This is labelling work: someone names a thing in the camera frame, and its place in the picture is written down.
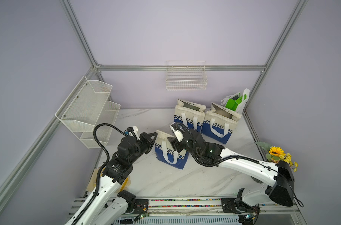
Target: wall-mounted organizer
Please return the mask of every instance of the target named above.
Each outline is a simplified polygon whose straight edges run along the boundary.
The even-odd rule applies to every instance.
[[[120,105],[109,101],[112,85],[98,81],[87,80],[84,82],[76,97],[66,110],[56,112],[56,117],[83,142],[87,148],[99,148],[93,137],[94,127],[101,123],[114,124]],[[108,143],[111,127],[102,126],[97,130],[98,140],[105,146]]]
[[[167,90],[205,90],[207,81],[205,61],[167,61]]]

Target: white marble surface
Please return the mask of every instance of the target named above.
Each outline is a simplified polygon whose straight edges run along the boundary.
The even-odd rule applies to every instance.
[[[152,133],[173,122],[173,116],[174,109],[122,109],[119,111],[115,126],[121,130],[137,126],[139,133],[143,131]],[[106,146],[110,156],[117,151],[122,137],[123,135],[117,131],[112,131]],[[207,142],[218,143],[210,137],[203,136],[203,138]],[[253,142],[242,118],[225,146],[237,153],[261,160]],[[103,153],[98,166],[101,166],[105,159],[106,156]],[[226,196],[235,195],[242,187],[251,188],[259,185],[250,176],[232,169],[205,168],[197,164],[191,155],[184,169],[174,168],[157,160],[154,147],[148,155],[142,155],[133,164],[130,180],[128,191],[138,197]]]

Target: wire basket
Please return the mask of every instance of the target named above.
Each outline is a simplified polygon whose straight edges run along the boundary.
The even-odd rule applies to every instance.
[[[205,61],[167,61],[167,90],[205,90],[207,81]]]
[[[87,148],[99,148],[93,137],[94,127],[101,123],[114,124],[120,105],[108,101],[112,85],[87,80],[74,97],[68,108],[56,112],[56,117],[80,139]],[[99,141],[105,146],[108,143],[112,128],[102,126],[97,130]]]

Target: wire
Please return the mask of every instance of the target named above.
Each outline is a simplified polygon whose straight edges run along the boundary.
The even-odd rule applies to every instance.
[[[259,212],[260,212],[259,204],[258,204],[259,212],[258,212],[258,210],[257,210],[257,207],[255,207],[254,209],[255,209],[255,216],[256,216],[256,218],[255,218],[255,220],[254,220],[254,222],[253,222],[253,225],[257,222],[258,217],[259,217]]]
[[[147,213],[148,212],[148,210],[147,209],[145,209],[145,210],[143,210],[143,211],[141,211],[141,213],[139,214],[139,215],[137,215],[137,217],[136,218],[134,218],[134,219],[130,219],[130,218],[128,218],[128,219],[124,219],[124,220],[122,220],[122,222],[136,222],[137,220],[140,220],[141,219],[141,215],[142,214],[145,214],[145,213]]]
[[[134,133],[134,131],[131,131],[133,137],[137,138],[136,134]]]
[[[253,159],[253,158],[249,158],[249,157],[246,157],[246,156],[243,156],[243,155],[230,155],[230,156],[227,156],[227,157],[225,157],[225,158],[223,158],[223,159],[221,159],[221,160],[219,160],[219,161],[217,161],[217,162],[215,162],[215,163],[212,163],[212,164],[206,164],[206,163],[200,162],[200,161],[196,158],[196,151],[195,151],[195,143],[196,143],[196,140],[195,140],[193,134],[191,133],[191,131],[189,130],[189,128],[187,128],[184,124],[179,123],[179,122],[176,122],[176,123],[175,123],[175,126],[176,126],[178,129],[180,129],[180,128],[182,127],[184,130],[186,130],[187,133],[189,133],[189,135],[190,135],[190,137],[191,137],[191,139],[192,139],[192,142],[193,142],[193,148],[192,148],[192,156],[193,156],[193,159],[194,159],[198,164],[200,164],[200,165],[202,165],[202,166],[205,166],[205,167],[213,167],[213,166],[216,166],[216,165],[218,165],[218,164],[220,164],[220,163],[222,163],[222,162],[224,162],[224,161],[226,161],[226,160],[233,159],[233,158],[242,159],[242,160],[248,160],[248,161],[251,161],[251,162],[256,163],[256,164],[259,163],[258,160],[255,160],[255,159]]]
[[[117,155],[118,151],[116,151],[113,155],[112,155],[112,160],[115,158],[115,155]]]
[[[100,182],[100,176],[102,173],[103,168],[107,165],[107,163],[109,162],[109,152],[107,151],[107,149],[102,145],[102,143],[98,140],[97,138],[97,129],[100,128],[101,126],[110,126],[112,128],[114,128],[116,131],[118,131],[119,133],[123,134],[124,136],[127,136],[125,133],[123,133],[120,129],[118,129],[117,127],[115,127],[112,124],[98,124],[93,131],[93,136],[94,136],[94,140],[97,142],[97,144],[103,149],[103,151],[105,152],[105,155],[107,156],[106,161],[103,163],[103,165],[101,165],[101,167],[98,170],[97,173],[97,180],[96,180],[96,189],[93,192],[93,196],[92,198],[88,201],[88,203],[85,205],[85,207],[82,209],[82,211],[78,214],[78,216],[74,219],[72,225],[75,225],[76,223],[78,223],[79,219],[82,217],[82,215],[85,213],[85,211],[89,208],[89,206],[92,204],[92,202],[94,201],[94,199],[96,198],[96,196],[98,195],[98,191],[99,191],[99,182]]]
[[[180,129],[180,128],[182,127],[187,133],[189,133],[189,135],[190,135],[190,137],[191,137],[191,139],[192,139],[192,142],[193,142],[193,148],[192,148],[192,156],[193,156],[193,159],[194,159],[198,164],[200,164],[200,165],[202,165],[202,166],[205,166],[205,167],[212,167],[212,166],[216,166],[216,165],[218,165],[218,164],[220,164],[220,163],[222,163],[222,162],[224,162],[224,161],[226,161],[226,160],[236,158],[236,159],[248,160],[248,161],[251,161],[251,162],[253,162],[253,163],[255,163],[255,164],[259,164],[259,165],[263,166],[264,168],[271,169],[271,168],[266,167],[265,165],[260,164],[258,160],[255,160],[255,159],[253,159],[253,158],[249,158],[249,157],[246,157],[246,156],[242,156],[242,155],[230,155],[230,156],[224,157],[224,158],[222,158],[221,160],[219,160],[219,161],[217,161],[217,162],[215,162],[215,163],[212,163],[212,164],[202,163],[202,162],[200,162],[200,161],[196,158],[196,156],[195,156],[195,143],[196,143],[196,140],[195,140],[193,134],[191,133],[191,131],[189,130],[189,128],[187,128],[184,124],[179,123],[179,122],[176,122],[176,123],[174,123],[174,124],[175,124],[175,126],[176,126],[178,129]],[[303,202],[301,202],[301,200],[299,200],[299,199],[297,198],[297,196],[296,196],[296,194],[295,194],[295,192],[294,192],[292,186],[291,186],[290,183],[288,182],[288,180],[287,180],[281,173],[279,173],[278,171],[276,171],[276,170],[274,170],[274,169],[271,169],[271,170],[273,170],[273,171],[275,171],[277,174],[281,175],[281,176],[287,181],[287,184],[290,186],[290,189],[291,189],[292,192],[293,192],[294,199],[297,201],[297,203],[299,204],[299,206],[303,208],[303,207],[304,207]]]
[[[264,166],[264,165],[262,165],[262,164],[260,164],[260,163],[258,163],[258,164],[261,165],[261,166],[263,166],[264,168],[273,170],[273,171],[275,171],[277,174],[281,175],[281,176],[285,179],[285,181],[287,182],[287,184],[290,186],[290,189],[292,190],[293,195],[294,195],[293,198],[297,201],[297,203],[299,204],[300,207],[302,207],[302,208],[304,207],[303,202],[297,198],[297,196],[296,196],[296,194],[295,194],[295,192],[294,192],[292,186],[291,186],[290,183],[288,182],[287,178],[285,178],[285,177],[283,176],[283,174],[279,173],[278,171],[276,171],[276,170],[274,170],[274,169],[271,169],[271,168],[269,168],[269,167],[266,167],[266,166]]]

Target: robotic arm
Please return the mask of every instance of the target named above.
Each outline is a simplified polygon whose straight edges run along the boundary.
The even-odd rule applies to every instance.
[[[125,136],[120,141],[118,151],[114,153],[111,160],[109,160],[107,149],[98,141],[96,136],[97,129],[101,126],[110,126]],[[154,145],[157,133],[148,134],[143,132],[138,135],[137,132],[138,128],[136,126],[127,128],[124,133],[111,124],[99,124],[94,128],[94,139],[105,151],[107,160],[98,171],[96,187],[92,194],[66,225],[110,225],[120,215],[124,213],[130,214],[134,211],[136,196],[123,190],[118,193],[112,204],[99,214],[110,196],[121,187],[121,184],[132,172],[133,163],[144,153],[148,154]]]
[[[260,189],[241,188],[234,202],[230,202],[229,209],[233,213],[252,212],[253,206],[270,200],[283,206],[293,206],[294,177],[286,162],[275,164],[258,161],[230,151],[224,146],[205,142],[198,131],[189,129],[182,123],[173,123],[170,128],[176,138],[168,140],[175,151],[186,149],[202,166],[231,168],[264,182]]]
[[[109,160],[108,151],[96,136],[96,130],[100,126],[110,126],[125,136],[111,160]],[[236,214],[241,214],[241,211],[252,213],[255,211],[255,205],[270,200],[283,206],[293,206],[294,177],[286,162],[280,161],[275,164],[240,155],[222,145],[205,142],[198,131],[189,129],[178,122],[173,123],[171,129],[176,138],[168,138],[168,140],[175,151],[180,152],[186,149],[198,164],[205,167],[231,168],[263,181],[260,188],[241,188],[236,198],[228,198],[227,203],[223,204],[224,211],[229,210]],[[119,189],[132,172],[132,164],[142,154],[148,154],[154,145],[157,133],[143,132],[139,136],[137,132],[137,127],[129,127],[125,133],[111,124],[99,124],[95,127],[94,139],[105,151],[107,160],[98,171],[96,187],[92,194],[66,225],[110,225],[120,215],[130,214],[134,211],[136,196],[123,190],[119,192],[112,204],[99,214],[112,193]],[[132,224],[135,220],[127,221],[124,224]]]

